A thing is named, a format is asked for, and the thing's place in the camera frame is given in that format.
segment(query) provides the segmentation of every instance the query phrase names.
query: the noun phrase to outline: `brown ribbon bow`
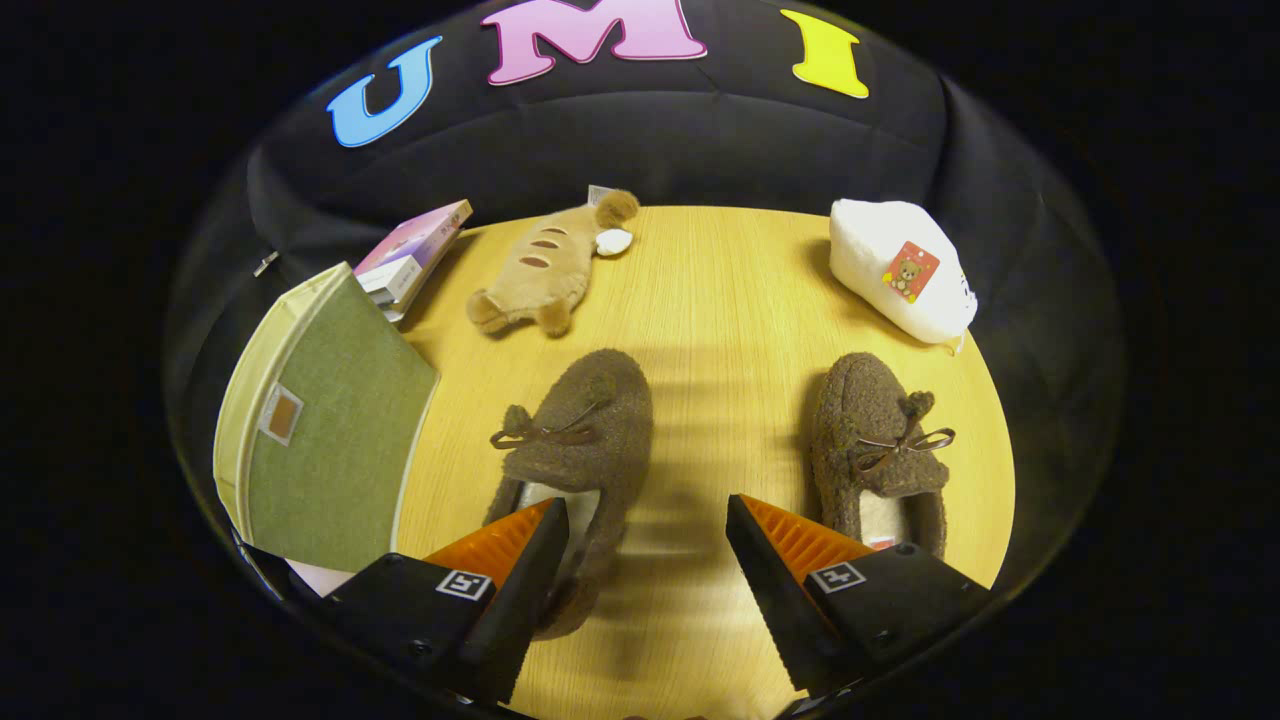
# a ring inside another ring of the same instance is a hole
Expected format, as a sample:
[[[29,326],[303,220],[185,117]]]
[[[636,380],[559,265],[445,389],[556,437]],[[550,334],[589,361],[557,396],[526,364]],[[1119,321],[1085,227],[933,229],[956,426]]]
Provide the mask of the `brown ribbon bow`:
[[[515,432],[507,432],[503,428],[489,438],[489,445],[497,447],[498,450],[507,450],[508,447],[520,447],[521,445],[529,445],[534,441],[554,442],[556,445],[586,445],[594,442],[600,434],[595,432],[595,428],[588,425],[585,428],[579,428],[576,430],[570,430],[576,425],[582,418],[591,414],[593,410],[604,405],[608,400],[598,400],[586,406],[586,410],[579,413],[577,418],[573,418],[564,425],[552,429],[552,428],[535,428],[532,427],[532,420],[525,423],[524,427],[516,428]],[[502,439],[503,437],[511,437],[515,439]]]
[[[502,439],[503,437],[511,437],[515,439]],[[593,427],[585,427],[577,430],[553,430],[550,428],[527,428],[522,430],[516,430],[515,433],[508,433],[507,430],[498,430],[489,437],[489,445],[497,447],[498,450],[507,450],[508,447],[520,447],[521,445],[529,445],[534,441],[541,439],[545,442],[554,442],[556,445],[586,445],[599,437]]]
[[[920,424],[920,415],[910,415],[906,419],[906,429],[902,432],[902,437],[893,442],[881,442],[869,438],[860,437],[855,445],[869,445],[874,450],[867,450],[856,455],[854,465],[860,473],[874,473],[881,468],[892,462],[899,455],[906,455],[908,452],[929,452],[931,450],[940,450],[948,445],[956,438],[956,432],[951,428],[942,428],[941,430],[933,430],[929,434],[922,436],[914,441],[908,441],[911,437],[911,432],[915,430]],[[933,436],[942,436],[937,439],[929,439]]]

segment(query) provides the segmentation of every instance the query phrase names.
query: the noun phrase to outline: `pink book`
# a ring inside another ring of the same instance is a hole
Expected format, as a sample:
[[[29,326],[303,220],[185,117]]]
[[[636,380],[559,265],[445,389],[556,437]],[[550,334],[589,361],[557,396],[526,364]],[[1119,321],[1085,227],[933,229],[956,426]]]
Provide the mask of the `pink book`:
[[[457,236],[458,228],[470,217],[471,204],[460,200],[404,220],[356,265],[356,275],[410,255],[417,261],[424,275],[430,273]]]

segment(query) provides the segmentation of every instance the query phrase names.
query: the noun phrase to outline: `fuzzy slipper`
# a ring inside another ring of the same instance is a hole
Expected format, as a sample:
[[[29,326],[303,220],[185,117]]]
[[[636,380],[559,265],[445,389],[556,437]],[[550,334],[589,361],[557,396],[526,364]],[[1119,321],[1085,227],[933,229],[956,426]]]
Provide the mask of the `fuzzy slipper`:
[[[942,486],[947,466],[933,456],[955,432],[924,434],[919,423],[933,393],[902,389],[893,372],[869,352],[846,355],[823,380],[813,421],[813,478],[822,521],[859,542],[874,534],[914,542],[937,557],[946,543]],[[864,497],[864,491],[870,496]],[[901,500],[882,500],[901,498]],[[864,539],[863,520],[870,516]]]
[[[513,447],[485,524],[547,497],[564,497],[570,544],[536,639],[576,630],[595,605],[622,542],[627,507],[649,471],[653,400],[631,356],[598,350],[552,386],[538,413],[512,405],[489,442]]]

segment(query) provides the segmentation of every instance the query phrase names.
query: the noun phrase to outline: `bread plush toy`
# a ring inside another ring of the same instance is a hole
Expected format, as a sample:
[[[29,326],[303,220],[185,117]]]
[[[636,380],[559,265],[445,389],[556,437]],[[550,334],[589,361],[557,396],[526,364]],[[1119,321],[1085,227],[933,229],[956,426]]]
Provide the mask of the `bread plush toy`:
[[[959,351],[978,313],[955,246],[911,202],[833,202],[831,272],[920,342]]]
[[[532,319],[550,337],[564,334],[570,313],[591,281],[591,255],[598,242],[602,255],[620,251],[614,245],[620,232],[607,231],[618,231],[639,210],[634,195],[614,190],[599,205],[543,218],[516,241],[498,279],[467,300],[467,318],[485,333]]]

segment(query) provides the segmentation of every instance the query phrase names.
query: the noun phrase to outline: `round wooden table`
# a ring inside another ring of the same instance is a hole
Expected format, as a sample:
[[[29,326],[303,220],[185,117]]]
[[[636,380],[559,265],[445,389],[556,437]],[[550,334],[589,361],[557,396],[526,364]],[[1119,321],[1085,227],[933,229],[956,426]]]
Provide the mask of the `round wooden table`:
[[[502,474],[489,445],[511,404],[532,411],[576,359],[630,354],[653,389],[652,468],[613,573],[586,624],[535,642],[511,707],[543,719],[772,719],[791,688],[724,539],[746,493],[819,519],[808,415],[826,370],[874,352],[908,391],[931,389],[929,427],[957,432],[946,561],[989,587],[1014,518],[1000,397],[972,337],[925,346],[831,274],[828,218],[740,208],[644,208],[630,250],[594,260],[568,334],[532,324],[481,334],[465,301],[488,286],[535,219],[468,229],[429,278],[402,332],[440,384],[422,427],[397,550],[431,551],[477,529]]]

